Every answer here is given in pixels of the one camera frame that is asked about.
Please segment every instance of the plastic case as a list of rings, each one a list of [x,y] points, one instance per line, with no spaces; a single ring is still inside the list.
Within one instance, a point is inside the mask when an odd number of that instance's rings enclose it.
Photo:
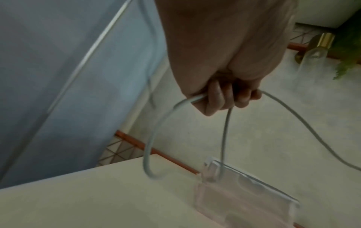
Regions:
[[[222,178],[209,182],[219,170],[217,160],[205,163],[195,194],[199,212],[228,228],[293,227],[298,200],[228,165]]]

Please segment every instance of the hand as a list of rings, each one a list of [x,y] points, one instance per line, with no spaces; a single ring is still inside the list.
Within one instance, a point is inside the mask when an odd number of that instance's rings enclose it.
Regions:
[[[296,0],[156,0],[170,65],[206,116],[258,100],[261,80],[281,61]]]

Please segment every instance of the green plant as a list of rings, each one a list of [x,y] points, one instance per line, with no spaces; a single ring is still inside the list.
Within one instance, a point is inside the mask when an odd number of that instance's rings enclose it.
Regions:
[[[340,79],[357,64],[361,57],[361,9],[337,28],[335,33],[330,52],[341,60],[334,77],[334,79]]]

